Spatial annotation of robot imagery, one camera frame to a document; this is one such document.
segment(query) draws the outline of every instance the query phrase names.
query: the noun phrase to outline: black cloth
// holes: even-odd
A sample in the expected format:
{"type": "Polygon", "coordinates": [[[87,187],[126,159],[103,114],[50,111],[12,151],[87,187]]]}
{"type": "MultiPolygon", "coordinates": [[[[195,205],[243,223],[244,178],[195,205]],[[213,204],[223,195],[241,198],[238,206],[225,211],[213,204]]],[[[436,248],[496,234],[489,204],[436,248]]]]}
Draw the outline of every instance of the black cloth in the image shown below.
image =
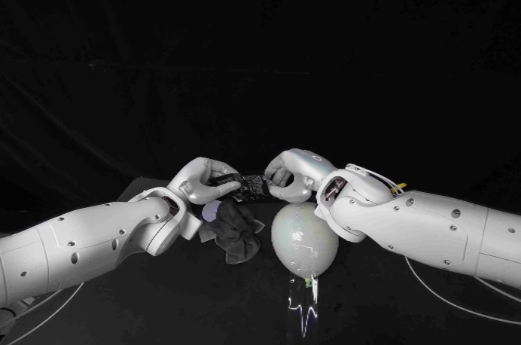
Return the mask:
{"type": "Polygon", "coordinates": [[[218,204],[217,218],[205,226],[217,235],[214,243],[225,251],[227,264],[246,262],[257,254],[260,241],[254,225],[251,211],[224,200],[218,204]]]}

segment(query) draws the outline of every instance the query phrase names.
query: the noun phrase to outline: black background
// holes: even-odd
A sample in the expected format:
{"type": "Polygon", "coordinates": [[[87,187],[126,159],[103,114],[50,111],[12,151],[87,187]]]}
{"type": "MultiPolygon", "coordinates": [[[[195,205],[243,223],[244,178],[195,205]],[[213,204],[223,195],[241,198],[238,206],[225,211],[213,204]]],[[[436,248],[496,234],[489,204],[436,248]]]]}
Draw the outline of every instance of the black background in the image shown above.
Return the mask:
{"type": "Polygon", "coordinates": [[[4,232],[289,148],[519,212],[519,0],[0,2],[4,232]]]}

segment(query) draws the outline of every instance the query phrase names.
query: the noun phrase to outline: robotic hand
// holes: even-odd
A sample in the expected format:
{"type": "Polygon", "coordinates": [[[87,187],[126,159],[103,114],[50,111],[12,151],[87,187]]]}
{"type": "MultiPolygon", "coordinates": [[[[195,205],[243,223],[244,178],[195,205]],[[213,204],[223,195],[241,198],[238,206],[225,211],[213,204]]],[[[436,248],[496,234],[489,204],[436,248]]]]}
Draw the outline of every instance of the robotic hand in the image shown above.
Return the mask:
{"type": "Polygon", "coordinates": [[[290,149],[266,168],[270,193],[303,202],[341,238],[369,236],[390,252],[423,264],[521,289],[521,216],[420,191],[404,192],[354,164],[335,169],[315,153],[290,149]],[[284,182],[293,174],[293,184],[284,182]]]}
{"type": "Polygon", "coordinates": [[[240,187],[205,186],[208,178],[237,171],[198,157],[166,188],[152,188],[129,202],[77,209],[0,239],[0,307],[93,279],[133,253],[158,256],[201,226],[190,203],[205,204],[240,187]]]}

